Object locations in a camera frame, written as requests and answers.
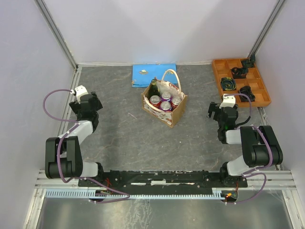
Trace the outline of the patterned canvas tote bag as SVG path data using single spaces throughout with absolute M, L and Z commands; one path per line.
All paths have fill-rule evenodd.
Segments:
M 176 77 L 178 86 L 175 86 L 173 83 L 165 80 L 165 76 L 167 75 L 167 73 L 171 73 Z M 156 85 L 158 86 L 158 89 L 160 90 L 160 92 L 162 91 L 162 89 L 164 91 L 169 91 L 171 93 L 171 95 L 178 96 L 179 98 L 181 98 L 182 101 L 177 106 L 177 108 L 174 108 L 173 111 L 164 112 L 164 111 L 160 110 L 159 108 L 154 107 L 149 102 L 148 91 L 151 87 L 149 85 L 144 90 L 144 92 L 141 93 L 142 109 L 145 112 L 149 113 L 150 115 L 159 119 L 161 122 L 165 123 L 170 128 L 173 128 L 185 112 L 185 107 L 186 107 L 186 102 L 187 102 L 188 96 L 183 93 L 177 72 L 173 69 L 166 70 L 164 72 L 161 80 L 156 79 Z

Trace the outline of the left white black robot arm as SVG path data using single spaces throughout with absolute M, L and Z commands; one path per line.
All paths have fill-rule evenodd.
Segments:
M 74 125 L 67 132 L 46 140 L 45 174 L 49 179 L 60 178 L 65 183 L 71 178 L 89 177 L 91 183 L 101 186 L 105 182 L 105 174 L 99 171 L 100 163 L 84 162 L 80 145 L 95 132 L 102 104 L 95 92 L 80 93 L 76 89 L 70 92 L 77 98 L 69 103 L 77 119 L 73 120 Z

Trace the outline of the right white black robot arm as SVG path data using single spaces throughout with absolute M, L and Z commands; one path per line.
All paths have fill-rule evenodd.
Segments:
M 283 152 L 271 126 L 242 126 L 237 124 L 238 105 L 225 106 L 224 103 L 210 102 L 208 117 L 218 123 L 217 135 L 223 144 L 241 145 L 242 155 L 226 162 L 220 168 L 219 182 L 229 187 L 238 181 L 245 181 L 244 175 L 256 170 L 279 165 L 283 161 Z

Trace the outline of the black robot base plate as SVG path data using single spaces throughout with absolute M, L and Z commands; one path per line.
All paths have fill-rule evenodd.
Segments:
M 93 178 L 106 187 L 130 195 L 212 194 L 213 188 L 248 187 L 246 178 L 221 172 L 200 171 L 118 171 L 101 172 Z

